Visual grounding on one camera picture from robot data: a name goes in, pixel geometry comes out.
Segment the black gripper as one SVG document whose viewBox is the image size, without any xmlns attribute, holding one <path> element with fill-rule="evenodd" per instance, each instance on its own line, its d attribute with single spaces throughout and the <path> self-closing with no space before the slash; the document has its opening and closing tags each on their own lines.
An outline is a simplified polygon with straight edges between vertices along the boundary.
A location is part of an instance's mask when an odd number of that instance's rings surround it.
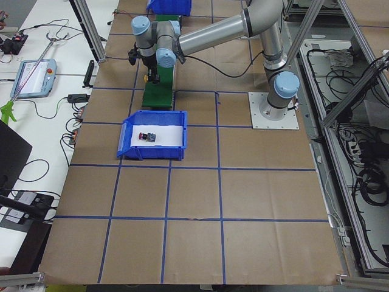
<svg viewBox="0 0 389 292">
<path fill-rule="evenodd" d="M 156 54 L 153 54 L 148 57 L 143 56 L 140 53 L 140 49 L 137 47 L 137 44 L 134 43 L 134 47 L 128 51 L 128 61 L 132 66 L 134 66 L 137 59 L 141 59 L 143 64 L 148 68 L 149 71 L 151 71 L 151 82 L 154 84 L 158 84 L 159 74 L 157 71 Z"/>
</svg>

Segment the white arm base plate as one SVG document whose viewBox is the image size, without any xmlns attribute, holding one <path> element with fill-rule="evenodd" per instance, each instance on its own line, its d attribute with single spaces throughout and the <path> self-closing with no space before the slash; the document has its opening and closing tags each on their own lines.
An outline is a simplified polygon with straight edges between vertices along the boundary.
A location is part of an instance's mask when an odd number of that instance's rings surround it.
<svg viewBox="0 0 389 292">
<path fill-rule="evenodd" d="M 270 106 L 267 92 L 248 92 L 252 128 L 255 130 L 299 130 L 292 102 L 284 109 Z"/>
</svg>

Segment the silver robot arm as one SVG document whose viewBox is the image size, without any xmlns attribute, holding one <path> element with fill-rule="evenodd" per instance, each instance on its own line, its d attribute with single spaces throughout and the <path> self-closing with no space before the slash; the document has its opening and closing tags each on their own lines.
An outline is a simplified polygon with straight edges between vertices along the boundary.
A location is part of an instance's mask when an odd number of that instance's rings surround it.
<svg viewBox="0 0 389 292">
<path fill-rule="evenodd" d="M 135 64 L 141 59 L 148 68 L 147 81 L 159 83 L 159 66 L 172 68 L 177 61 L 185 63 L 195 52 L 239 37 L 259 36 L 269 82 L 269 93 L 260 103 L 260 112 L 269 120 L 282 120 L 300 81 L 285 70 L 290 57 L 284 51 L 278 28 L 281 12 L 281 1 L 252 1 L 239 14 L 186 34 L 181 34 L 178 21 L 150 21 L 146 16 L 137 16 L 131 21 L 136 42 L 128 52 L 128 60 Z"/>
</svg>

